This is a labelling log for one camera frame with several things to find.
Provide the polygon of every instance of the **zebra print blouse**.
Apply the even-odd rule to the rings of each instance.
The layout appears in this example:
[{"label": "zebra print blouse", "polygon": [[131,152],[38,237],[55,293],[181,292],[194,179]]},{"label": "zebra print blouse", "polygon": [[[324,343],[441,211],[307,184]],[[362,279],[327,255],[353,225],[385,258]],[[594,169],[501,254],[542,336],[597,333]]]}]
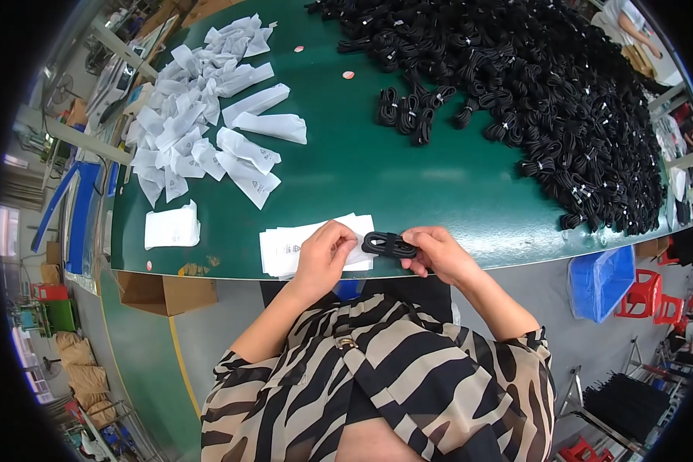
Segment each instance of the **zebra print blouse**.
[{"label": "zebra print blouse", "polygon": [[305,311],[278,357],[225,353],[203,407],[203,462],[334,460],[354,381],[425,460],[545,459],[544,328],[499,343],[389,296],[348,303]]}]

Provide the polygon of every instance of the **hand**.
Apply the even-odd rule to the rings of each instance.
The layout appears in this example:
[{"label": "hand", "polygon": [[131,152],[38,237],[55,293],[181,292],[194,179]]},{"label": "hand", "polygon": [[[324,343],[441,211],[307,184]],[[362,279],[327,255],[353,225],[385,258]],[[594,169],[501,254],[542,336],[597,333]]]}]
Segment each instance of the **hand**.
[{"label": "hand", "polygon": [[287,285],[307,303],[305,308],[333,289],[341,278],[346,256],[356,246],[354,232],[334,220],[326,222],[301,245],[298,270]]},{"label": "hand", "polygon": [[655,47],[653,44],[647,44],[647,47],[657,59],[662,59],[662,51],[660,51],[659,48]]},{"label": "hand", "polygon": [[427,277],[427,268],[434,270],[439,279],[454,286],[466,285],[482,269],[441,226],[419,226],[406,230],[403,240],[418,247],[414,259],[402,258],[401,265],[421,277]]}]

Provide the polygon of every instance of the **green workbench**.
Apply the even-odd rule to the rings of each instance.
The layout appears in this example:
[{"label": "green workbench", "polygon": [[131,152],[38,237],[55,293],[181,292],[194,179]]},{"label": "green workbench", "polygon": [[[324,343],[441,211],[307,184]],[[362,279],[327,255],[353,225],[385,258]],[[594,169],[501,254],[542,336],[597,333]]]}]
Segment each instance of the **green workbench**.
[{"label": "green workbench", "polygon": [[[222,106],[282,82],[290,97],[266,114],[293,113],[306,121],[303,146],[260,134],[246,137],[282,155],[273,173],[282,184],[259,211],[227,176],[221,182],[206,175],[188,179],[189,192],[155,211],[179,208],[195,200],[201,224],[200,243],[192,248],[144,250],[144,223],[151,210],[135,175],[116,196],[113,211],[111,267],[117,270],[231,279],[269,279],[261,271],[259,233],[278,226],[301,226],[351,212],[371,214],[376,231],[400,233],[412,226],[442,225],[484,268],[537,263],[629,245],[669,234],[665,208],[661,226],[643,236],[610,229],[591,234],[586,226],[559,230],[564,211],[547,199],[539,185],[519,177],[518,149],[491,143],[481,135],[487,112],[456,130],[448,122],[462,104],[457,95],[437,111],[431,144],[413,147],[408,137],[374,122],[381,88],[408,94],[400,72],[382,73],[362,53],[339,55],[338,22],[308,15],[304,0],[247,0],[177,32],[167,42],[157,69],[171,60],[180,44],[203,45],[205,33],[232,20],[259,13],[262,23],[278,22],[269,39],[271,51],[245,59],[259,66],[270,62],[275,78],[254,85]],[[293,51],[303,46],[302,52]],[[353,71],[351,80],[342,78]],[[206,137],[215,145],[219,127]],[[375,269],[344,273],[348,278],[402,276],[393,259],[375,259]]]}]

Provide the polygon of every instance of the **concrete floor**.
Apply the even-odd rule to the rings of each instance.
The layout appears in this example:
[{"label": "concrete floor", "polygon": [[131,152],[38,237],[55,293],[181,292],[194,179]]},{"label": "concrete floor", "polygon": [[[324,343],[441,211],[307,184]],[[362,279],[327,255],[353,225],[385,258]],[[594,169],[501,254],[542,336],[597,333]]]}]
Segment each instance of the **concrete floor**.
[{"label": "concrete floor", "polygon": [[[632,338],[638,337],[642,356],[645,361],[648,361],[657,343],[665,337],[666,333],[666,326],[654,325],[650,319],[622,319],[610,316],[600,325],[593,321],[574,319],[567,294],[568,263],[569,259],[562,259],[490,271],[493,278],[546,328],[553,358],[552,375],[557,389],[558,408],[561,402],[560,395],[564,394],[569,384],[570,368],[582,365],[580,378],[583,388],[597,381],[605,382],[611,371],[622,370],[631,351]],[[643,260],[638,261],[638,267],[655,269],[661,273],[664,293],[680,298],[685,297],[689,278],[693,275],[693,268],[679,266],[657,268],[656,264]],[[190,388],[198,407],[203,405],[211,389],[213,366],[240,332],[249,326],[249,323],[264,309],[259,282],[220,280],[216,282],[216,287],[218,303],[174,318],[179,351],[182,354]],[[125,398],[126,392],[111,355],[109,336],[105,331],[105,322],[100,310],[100,300],[81,289],[75,290],[75,297],[80,309],[84,334],[90,338],[97,360],[106,368],[111,393],[115,398]],[[460,310],[462,325],[484,336],[490,336],[482,319],[459,291],[452,289],[452,300]],[[107,312],[109,302],[105,300],[105,294],[103,303],[106,305]],[[111,338],[115,345],[116,339],[113,334],[113,327],[111,327]],[[114,352],[117,359],[119,355],[126,354],[117,349]],[[134,371],[124,370],[121,367],[121,373],[124,376],[132,375]],[[133,403],[136,397],[131,387],[129,387],[129,394]],[[193,408],[189,397],[180,396],[179,400]],[[145,415],[157,415],[156,412],[145,413],[141,410],[139,414],[142,422]],[[558,421],[553,443],[555,446],[567,443],[571,437],[584,431],[583,427],[586,427],[586,424],[576,417]],[[195,459],[193,448],[176,450],[173,447],[163,447],[163,449],[170,460],[190,460],[191,457]]]}]

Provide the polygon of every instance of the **blue plastic bin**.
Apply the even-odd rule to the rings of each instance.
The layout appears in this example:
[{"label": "blue plastic bin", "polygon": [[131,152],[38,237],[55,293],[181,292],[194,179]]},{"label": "blue plastic bin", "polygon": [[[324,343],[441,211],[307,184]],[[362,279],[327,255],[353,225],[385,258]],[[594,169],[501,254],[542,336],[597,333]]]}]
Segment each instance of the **blue plastic bin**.
[{"label": "blue plastic bin", "polygon": [[573,258],[567,269],[573,316],[603,322],[624,298],[635,278],[636,263],[631,245]]}]

